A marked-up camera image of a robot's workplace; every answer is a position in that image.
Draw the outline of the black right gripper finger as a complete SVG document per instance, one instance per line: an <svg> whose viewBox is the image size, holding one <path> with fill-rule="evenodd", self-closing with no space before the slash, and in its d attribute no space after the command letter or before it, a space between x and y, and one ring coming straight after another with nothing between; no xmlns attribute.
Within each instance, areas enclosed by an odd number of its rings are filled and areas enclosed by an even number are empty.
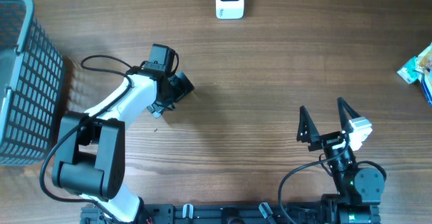
<svg viewBox="0 0 432 224"><path fill-rule="evenodd" d="M349 122L347 115L349 115L352 119L360 117L360 115L342 97L337 99L337 107L340 117L340 124L343 130L346 129Z"/></svg>
<svg viewBox="0 0 432 224"><path fill-rule="evenodd" d="M319 132L305 106L300 107L300 120L296 140L299 142L319 141Z"/></svg>

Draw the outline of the teal tissue pack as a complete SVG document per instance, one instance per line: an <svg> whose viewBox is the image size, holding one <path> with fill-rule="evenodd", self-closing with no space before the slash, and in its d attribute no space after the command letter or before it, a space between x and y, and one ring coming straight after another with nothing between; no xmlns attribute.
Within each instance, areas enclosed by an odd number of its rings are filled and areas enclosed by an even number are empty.
<svg viewBox="0 0 432 224"><path fill-rule="evenodd" d="M416 60L417 57L412 57L397 71L407 84L413 84L420 78L420 73L416 71Z"/></svg>

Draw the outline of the yellow cracker bag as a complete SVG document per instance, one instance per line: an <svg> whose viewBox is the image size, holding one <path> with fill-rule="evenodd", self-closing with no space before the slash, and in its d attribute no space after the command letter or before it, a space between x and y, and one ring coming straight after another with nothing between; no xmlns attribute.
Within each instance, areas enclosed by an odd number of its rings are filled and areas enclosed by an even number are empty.
<svg viewBox="0 0 432 224"><path fill-rule="evenodd" d="M417 56L415 70L419 73L419 81L426 101L431 105L431 45Z"/></svg>

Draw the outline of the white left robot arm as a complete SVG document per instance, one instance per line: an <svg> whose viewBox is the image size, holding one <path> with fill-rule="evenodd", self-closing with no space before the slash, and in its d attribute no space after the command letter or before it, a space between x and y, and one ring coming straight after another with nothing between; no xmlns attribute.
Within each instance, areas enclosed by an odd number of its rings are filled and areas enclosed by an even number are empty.
<svg viewBox="0 0 432 224"><path fill-rule="evenodd" d="M173 49L154 44L149 59L130 66L106 99L61 120L59 140L47 156L53 185L74 195L72 202L93 204L103 221L153 222L142 198L124 184L126 130L144 110L158 118L194 90L179 62Z"/></svg>

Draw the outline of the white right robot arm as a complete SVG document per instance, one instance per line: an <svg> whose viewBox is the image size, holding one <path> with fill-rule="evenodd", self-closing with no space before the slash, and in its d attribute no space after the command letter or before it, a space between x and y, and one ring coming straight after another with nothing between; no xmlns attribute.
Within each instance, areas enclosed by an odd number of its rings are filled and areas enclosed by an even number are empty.
<svg viewBox="0 0 432 224"><path fill-rule="evenodd" d="M290 204L287 210L297 223L380 223L378 205L387 178L372 161L357 161L354 152L373 131L372 123L343 98L337 99L341 130L320 134L305 106L300 108L297 140L309 151L322 150L320 165L329 167L337 194L324 194L317 202Z"/></svg>

